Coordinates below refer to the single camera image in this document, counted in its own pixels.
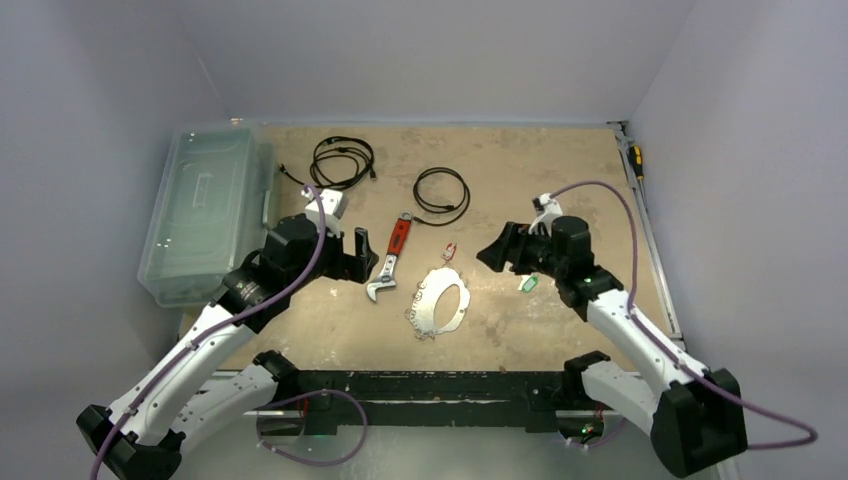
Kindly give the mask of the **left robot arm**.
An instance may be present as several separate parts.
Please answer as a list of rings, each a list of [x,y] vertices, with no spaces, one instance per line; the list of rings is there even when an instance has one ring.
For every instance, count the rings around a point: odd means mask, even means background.
[[[224,276],[192,328],[148,374],[110,405],[92,404],[79,414],[77,427],[95,455],[91,478],[107,467],[119,479],[169,479],[198,443],[247,411],[335,395],[275,350],[258,354],[229,381],[201,388],[310,282],[365,283],[379,257],[367,229],[355,228],[354,242],[354,251],[345,252],[333,214],[282,219],[261,248]]]

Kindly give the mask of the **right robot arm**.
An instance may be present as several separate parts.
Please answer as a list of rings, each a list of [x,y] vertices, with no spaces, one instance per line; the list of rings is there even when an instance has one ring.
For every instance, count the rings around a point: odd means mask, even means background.
[[[636,367],[630,375],[600,351],[565,362],[561,392],[569,404],[594,400],[617,411],[649,437],[660,463],[678,478],[748,449],[742,408],[725,397],[739,395],[736,378],[690,357],[644,318],[623,284],[596,263],[586,221],[508,222],[476,257],[494,272],[553,279],[563,303]]]

